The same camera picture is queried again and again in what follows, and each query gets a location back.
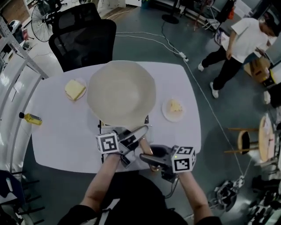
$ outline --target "white sneaker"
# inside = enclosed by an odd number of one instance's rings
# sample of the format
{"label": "white sneaker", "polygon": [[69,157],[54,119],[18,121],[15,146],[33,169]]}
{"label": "white sneaker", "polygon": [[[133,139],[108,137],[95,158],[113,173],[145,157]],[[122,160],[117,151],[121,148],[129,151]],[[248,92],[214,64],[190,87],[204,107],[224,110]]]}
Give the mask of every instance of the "white sneaker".
{"label": "white sneaker", "polygon": [[214,87],[213,87],[213,82],[210,83],[210,87],[212,89],[212,95],[214,98],[218,98],[219,97],[219,90],[214,90]]}
{"label": "white sneaker", "polygon": [[198,65],[198,70],[201,72],[204,70],[204,67],[202,66],[202,62]]}

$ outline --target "gray floor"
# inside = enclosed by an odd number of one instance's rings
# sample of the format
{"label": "gray floor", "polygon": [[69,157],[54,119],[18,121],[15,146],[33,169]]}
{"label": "gray floor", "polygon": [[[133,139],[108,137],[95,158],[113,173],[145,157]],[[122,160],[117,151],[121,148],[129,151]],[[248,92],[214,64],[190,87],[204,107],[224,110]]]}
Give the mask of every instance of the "gray floor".
{"label": "gray floor", "polygon": [[[161,34],[162,14],[163,12],[152,9],[135,9],[134,12],[129,13],[117,23],[117,31],[144,31]],[[198,63],[207,54],[219,48],[212,39],[212,33],[203,29],[193,32],[193,23],[186,18],[181,18],[180,23],[177,25],[166,23],[164,32],[167,38],[175,44],[175,47],[189,58],[189,66],[206,93],[224,129],[226,127],[257,127],[266,111],[261,101],[263,87],[260,84],[253,81],[241,70],[234,79],[226,84],[225,88],[220,92],[219,99],[215,100],[211,96],[209,83],[218,75],[222,63],[210,66],[202,73],[197,70]],[[225,150],[230,150],[231,147],[191,73],[180,58],[176,58],[158,43],[129,37],[117,37],[115,39],[113,59],[167,62],[182,65],[191,81],[201,121],[202,149],[198,154],[198,160],[193,171],[196,180],[205,193],[209,195],[224,180],[236,180],[241,175],[234,155],[223,153]],[[236,146],[237,134],[230,133],[227,130],[226,133],[233,146]],[[244,172],[250,158],[248,155],[237,156]],[[40,183],[34,186],[34,191],[42,195],[41,202],[38,202],[38,204],[43,204],[46,209],[34,216],[43,217],[46,225],[56,224],[72,206],[78,204],[94,177],[93,174],[59,171],[38,165],[34,159],[31,142],[27,149],[24,170],[28,171],[26,176],[29,179],[40,180]],[[245,185],[241,189],[234,208],[223,215],[220,211],[215,211],[216,215],[222,215],[221,219],[224,224],[237,225],[246,221],[247,204],[255,198],[255,194],[250,189],[251,180],[260,172],[260,169],[254,167],[253,163],[251,163]],[[162,180],[160,176],[151,175],[149,171],[141,171],[141,174],[154,181],[164,194],[169,192],[170,184]],[[177,186],[174,195],[167,200],[167,204],[168,207],[175,208],[183,217],[191,213],[190,206],[180,185]]]}

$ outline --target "bottle cap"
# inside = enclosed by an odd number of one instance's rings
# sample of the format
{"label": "bottle cap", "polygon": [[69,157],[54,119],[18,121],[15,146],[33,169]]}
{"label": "bottle cap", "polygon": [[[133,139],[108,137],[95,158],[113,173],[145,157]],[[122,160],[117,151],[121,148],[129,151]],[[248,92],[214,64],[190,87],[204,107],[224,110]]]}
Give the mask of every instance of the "bottle cap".
{"label": "bottle cap", "polygon": [[19,118],[23,119],[25,117],[25,114],[23,112],[20,112],[18,116],[19,116]]}

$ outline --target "yellow bottle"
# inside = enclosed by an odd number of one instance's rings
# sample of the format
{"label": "yellow bottle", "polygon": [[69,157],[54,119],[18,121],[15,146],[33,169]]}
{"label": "yellow bottle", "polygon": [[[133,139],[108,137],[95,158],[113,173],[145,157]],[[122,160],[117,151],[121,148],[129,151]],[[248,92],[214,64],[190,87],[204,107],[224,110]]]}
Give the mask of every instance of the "yellow bottle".
{"label": "yellow bottle", "polygon": [[25,119],[28,123],[33,123],[36,125],[41,125],[42,120],[40,117],[37,117],[35,115],[32,115],[30,113],[24,114],[23,112],[19,113],[19,118]]}

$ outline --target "small plate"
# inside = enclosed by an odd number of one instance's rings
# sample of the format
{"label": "small plate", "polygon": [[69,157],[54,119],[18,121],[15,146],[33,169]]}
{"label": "small plate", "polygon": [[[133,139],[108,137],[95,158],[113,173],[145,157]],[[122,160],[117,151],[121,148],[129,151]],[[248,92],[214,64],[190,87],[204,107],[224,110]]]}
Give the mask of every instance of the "small plate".
{"label": "small plate", "polygon": [[[169,109],[169,104],[168,102],[170,100],[176,100],[182,107],[183,111],[181,113],[177,113],[177,112],[170,112]],[[182,103],[182,101],[176,99],[176,98],[169,98],[167,100],[165,100],[162,104],[162,113],[164,115],[164,117],[168,120],[168,121],[171,121],[171,122],[179,122],[180,120],[182,120],[182,118],[184,117],[185,115],[185,107]]]}
{"label": "small plate", "polygon": [[[83,95],[85,94],[86,90],[87,90],[87,83],[86,81],[84,81],[82,78],[75,78],[74,80],[76,80],[77,82],[79,82],[80,84],[84,85],[86,88],[84,89],[84,91],[81,93],[81,95],[76,99],[76,101],[80,98],[83,97]],[[65,92],[67,98],[69,98],[70,100],[73,101],[73,99]]]}

